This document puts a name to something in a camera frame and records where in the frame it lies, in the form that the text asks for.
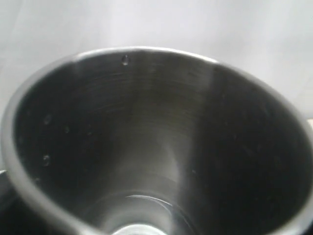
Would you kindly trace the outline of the stainless steel cup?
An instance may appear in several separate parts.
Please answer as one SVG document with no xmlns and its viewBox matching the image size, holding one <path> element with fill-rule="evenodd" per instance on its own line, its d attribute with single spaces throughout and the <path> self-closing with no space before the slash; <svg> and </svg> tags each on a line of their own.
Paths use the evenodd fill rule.
<svg viewBox="0 0 313 235">
<path fill-rule="evenodd" d="M 304 235 L 313 130 L 235 67 L 157 47 L 100 49 L 29 77 L 1 120 L 25 204 L 61 235 Z"/>
</svg>

